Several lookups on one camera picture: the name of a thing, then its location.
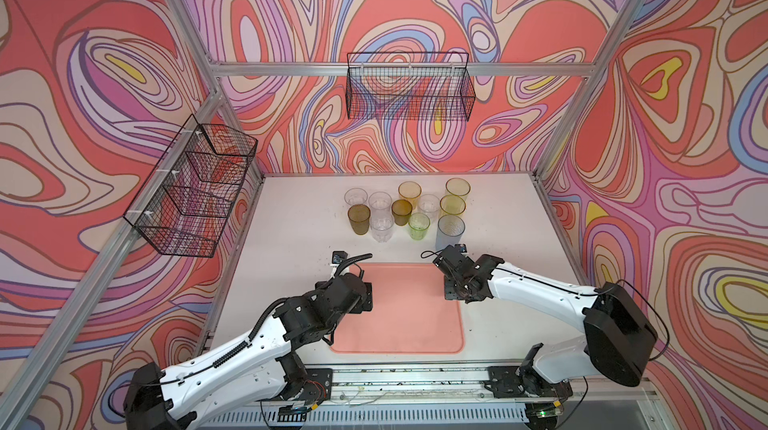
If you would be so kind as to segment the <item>pink plastic tray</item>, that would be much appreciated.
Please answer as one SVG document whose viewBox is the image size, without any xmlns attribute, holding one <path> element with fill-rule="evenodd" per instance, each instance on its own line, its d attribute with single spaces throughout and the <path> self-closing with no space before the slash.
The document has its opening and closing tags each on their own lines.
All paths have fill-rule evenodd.
<svg viewBox="0 0 768 430">
<path fill-rule="evenodd" d="M 464 348 L 459 303 L 444 296 L 444 276 L 424 263 L 362 266 L 372 285 L 372 310 L 344 317 L 331 350 L 337 354 L 453 355 Z"/>
</svg>

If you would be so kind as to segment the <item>clear glass tumbler front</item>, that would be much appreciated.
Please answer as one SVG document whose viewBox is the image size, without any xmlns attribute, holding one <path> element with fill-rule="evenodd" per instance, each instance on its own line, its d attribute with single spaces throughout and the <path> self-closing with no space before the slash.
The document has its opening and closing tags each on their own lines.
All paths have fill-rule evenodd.
<svg viewBox="0 0 768 430">
<path fill-rule="evenodd" d="M 376 210 L 370 217 L 370 232 L 378 243 L 388 242 L 394 233 L 394 217 L 389 211 Z"/>
</svg>

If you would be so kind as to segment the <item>dark olive dotted glass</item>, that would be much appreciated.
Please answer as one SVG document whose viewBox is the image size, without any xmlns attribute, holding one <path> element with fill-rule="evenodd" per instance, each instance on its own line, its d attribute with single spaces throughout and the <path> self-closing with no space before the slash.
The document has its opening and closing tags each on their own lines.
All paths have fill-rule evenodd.
<svg viewBox="0 0 768 430">
<path fill-rule="evenodd" d="M 371 211 L 365 204 L 351 206 L 347 211 L 347 217 L 352 231 L 358 235 L 365 235 L 370 226 Z"/>
</svg>

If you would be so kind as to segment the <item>clear faceted glass tumbler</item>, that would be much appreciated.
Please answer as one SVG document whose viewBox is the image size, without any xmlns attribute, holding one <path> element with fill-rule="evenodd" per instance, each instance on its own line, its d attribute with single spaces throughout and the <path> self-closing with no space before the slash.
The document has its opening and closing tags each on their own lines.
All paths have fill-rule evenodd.
<svg viewBox="0 0 768 430">
<path fill-rule="evenodd" d="M 366 205 L 368 202 L 368 193 L 362 188 L 351 188 L 345 192 L 344 202 L 348 208 L 357 205 Z"/>
</svg>

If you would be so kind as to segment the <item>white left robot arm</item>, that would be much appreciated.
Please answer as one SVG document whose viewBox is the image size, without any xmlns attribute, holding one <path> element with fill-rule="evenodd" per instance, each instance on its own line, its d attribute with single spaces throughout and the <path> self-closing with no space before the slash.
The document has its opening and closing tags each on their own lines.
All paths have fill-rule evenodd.
<svg viewBox="0 0 768 430">
<path fill-rule="evenodd" d="M 371 284 L 362 270 L 348 270 L 371 257 L 340 253 L 328 280 L 275 300 L 250 331 L 188 362 L 136 370 L 123 404 L 127 428 L 197 429 L 252 402 L 284 402 L 279 413 L 290 416 L 316 409 L 331 395 L 332 373 L 308 371 L 297 352 L 332 345 L 346 315 L 371 310 Z"/>
</svg>

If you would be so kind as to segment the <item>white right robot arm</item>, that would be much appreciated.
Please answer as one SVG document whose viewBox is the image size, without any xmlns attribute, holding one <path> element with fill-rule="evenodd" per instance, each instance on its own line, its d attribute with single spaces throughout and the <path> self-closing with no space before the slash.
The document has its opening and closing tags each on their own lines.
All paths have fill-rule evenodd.
<svg viewBox="0 0 768 430">
<path fill-rule="evenodd" d="M 436 251 L 433 264 L 444 276 L 448 300 L 511 301 L 580 332 L 558 344 L 531 347 L 515 371 L 521 393 L 541 395 L 545 388 L 593 375 L 624 387 L 641 383 L 658 332 L 622 285 L 565 283 L 488 254 L 473 260 L 463 244 Z"/>
</svg>

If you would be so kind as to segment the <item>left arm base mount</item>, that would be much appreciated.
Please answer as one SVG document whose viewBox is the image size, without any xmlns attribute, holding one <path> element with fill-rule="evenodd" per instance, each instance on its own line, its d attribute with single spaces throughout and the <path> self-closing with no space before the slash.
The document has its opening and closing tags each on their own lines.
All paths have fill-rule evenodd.
<svg viewBox="0 0 768 430">
<path fill-rule="evenodd" d="M 286 385 L 270 402 L 304 402 L 320 404 L 332 396 L 333 370 L 329 367 L 310 368 L 307 375 Z"/>
</svg>

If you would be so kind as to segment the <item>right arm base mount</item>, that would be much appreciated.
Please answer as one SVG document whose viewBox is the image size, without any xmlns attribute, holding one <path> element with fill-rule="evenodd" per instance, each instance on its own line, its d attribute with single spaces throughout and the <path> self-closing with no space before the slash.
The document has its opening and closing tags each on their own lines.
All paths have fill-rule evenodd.
<svg viewBox="0 0 768 430">
<path fill-rule="evenodd" d="M 568 382 L 549 383 L 532 368 L 491 366 L 483 387 L 495 398 L 554 398 L 567 400 L 573 396 Z"/>
</svg>

